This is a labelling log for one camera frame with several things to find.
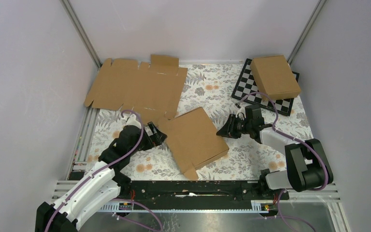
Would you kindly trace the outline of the black white chessboard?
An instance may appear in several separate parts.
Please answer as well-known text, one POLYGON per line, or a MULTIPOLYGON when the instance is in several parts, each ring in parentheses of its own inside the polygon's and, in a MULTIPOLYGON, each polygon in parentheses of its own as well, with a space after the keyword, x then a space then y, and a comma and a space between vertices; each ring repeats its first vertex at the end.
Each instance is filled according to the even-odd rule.
MULTIPOLYGON (((236 85, 233 89, 233 92, 231 94, 231 97, 236 100, 241 100, 247 94, 258 91, 258 87, 256 85, 254 76, 250 68, 251 62, 252 62, 251 59, 249 58, 246 59, 242 71, 237 79, 236 85)), ((274 107, 272 106, 272 103, 270 103, 269 101, 262 101, 262 96, 260 94, 251 95, 247 97, 244 100, 244 102, 259 105, 261 108, 274 112, 274 107)), ((279 114, 283 116, 290 116, 294 104, 294 99, 291 98, 276 100, 274 104, 279 114)))

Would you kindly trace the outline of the closed brown cardboard box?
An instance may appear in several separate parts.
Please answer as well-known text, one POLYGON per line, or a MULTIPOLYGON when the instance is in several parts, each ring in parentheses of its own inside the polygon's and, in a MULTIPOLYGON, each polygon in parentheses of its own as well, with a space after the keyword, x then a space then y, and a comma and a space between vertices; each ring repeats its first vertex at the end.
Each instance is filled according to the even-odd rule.
POLYGON ((276 55, 254 58, 250 64, 262 101, 292 99, 301 93, 285 56, 276 55))

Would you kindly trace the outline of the flat cardboard sheet stack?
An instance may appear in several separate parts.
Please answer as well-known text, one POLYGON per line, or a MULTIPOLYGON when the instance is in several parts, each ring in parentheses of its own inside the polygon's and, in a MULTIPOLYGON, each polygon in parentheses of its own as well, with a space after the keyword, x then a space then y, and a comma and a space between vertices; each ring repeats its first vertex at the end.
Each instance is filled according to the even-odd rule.
POLYGON ((150 62, 108 58, 100 68, 84 105, 111 111, 132 110, 157 124, 176 116, 188 69, 179 58, 151 55, 150 62))

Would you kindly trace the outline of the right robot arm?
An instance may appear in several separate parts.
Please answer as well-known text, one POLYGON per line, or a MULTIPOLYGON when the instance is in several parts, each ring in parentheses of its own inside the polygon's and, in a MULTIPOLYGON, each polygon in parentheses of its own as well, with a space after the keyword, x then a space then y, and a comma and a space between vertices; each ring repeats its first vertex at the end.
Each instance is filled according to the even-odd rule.
POLYGON ((270 199, 279 189, 322 190, 333 181, 333 173, 322 144, 317 139, 302 141, 266 124, 257 105, 249 105, 243 111, 230 114, 218 136, 239 139, 243 134, 273 148, 285 156, 286 170, 262 174, 258 193, 270 199))

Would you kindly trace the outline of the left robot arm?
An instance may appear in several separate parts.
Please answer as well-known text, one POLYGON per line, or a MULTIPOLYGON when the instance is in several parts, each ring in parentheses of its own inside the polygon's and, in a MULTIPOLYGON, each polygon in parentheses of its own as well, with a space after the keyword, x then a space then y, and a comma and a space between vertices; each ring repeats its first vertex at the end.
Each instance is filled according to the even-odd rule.
POLYGON ((152 122, 126 125, 88 173, 54 203, 43 202, 37 209, 35 231, 77 232, 110 200, 117 199, 118 212, 132 210, 133 199, 146 196, 145 184, 133 184, 121 170, 130 157, 162 145, 167 135, 152 122))

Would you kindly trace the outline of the floral patterned table mat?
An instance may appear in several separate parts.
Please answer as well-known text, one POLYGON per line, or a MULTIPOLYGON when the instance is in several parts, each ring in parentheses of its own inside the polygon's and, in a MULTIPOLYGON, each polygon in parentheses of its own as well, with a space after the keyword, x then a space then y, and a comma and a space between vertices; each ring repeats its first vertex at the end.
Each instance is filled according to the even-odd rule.
MULTIPOLYGON (((231 97, 243 64, 188 64, 188 73, 178 105, 182 115, 202 107, 217 128, 224 125, 230 113, 234 113, 235 99, 231 97)), ((266 123, 276 123, 278 130, 295 138, 308 140, 313 137, 301 101, 295 98, 290 116, 276 116, 262 110, 266 123)), ((123 128, 118 111, 100 110, 90 124, 90 142, 76 154, 75 162, 81 169, 88 169, 119 136, 123 128)), ((226 139, 229 151, 220 159, 197 170, 201 180, 256 180, 260 171, 284 170, 285 156, 278 151, 260 145, 243 135, 238 140, 226 139)), ((184 180, 171 152, 166 145, 138 152, 131 157, 123 171, 132 180, 184 180)))

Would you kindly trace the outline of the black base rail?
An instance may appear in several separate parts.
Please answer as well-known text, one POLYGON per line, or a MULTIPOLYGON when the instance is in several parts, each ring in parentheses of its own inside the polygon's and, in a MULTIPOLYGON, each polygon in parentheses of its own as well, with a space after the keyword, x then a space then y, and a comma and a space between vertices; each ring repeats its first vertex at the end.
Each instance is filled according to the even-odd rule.
POLYGON ((132 181, 109 203, 118 212, 261 211, 263 204, 289 194, 267 190, 257 181, 132 181))

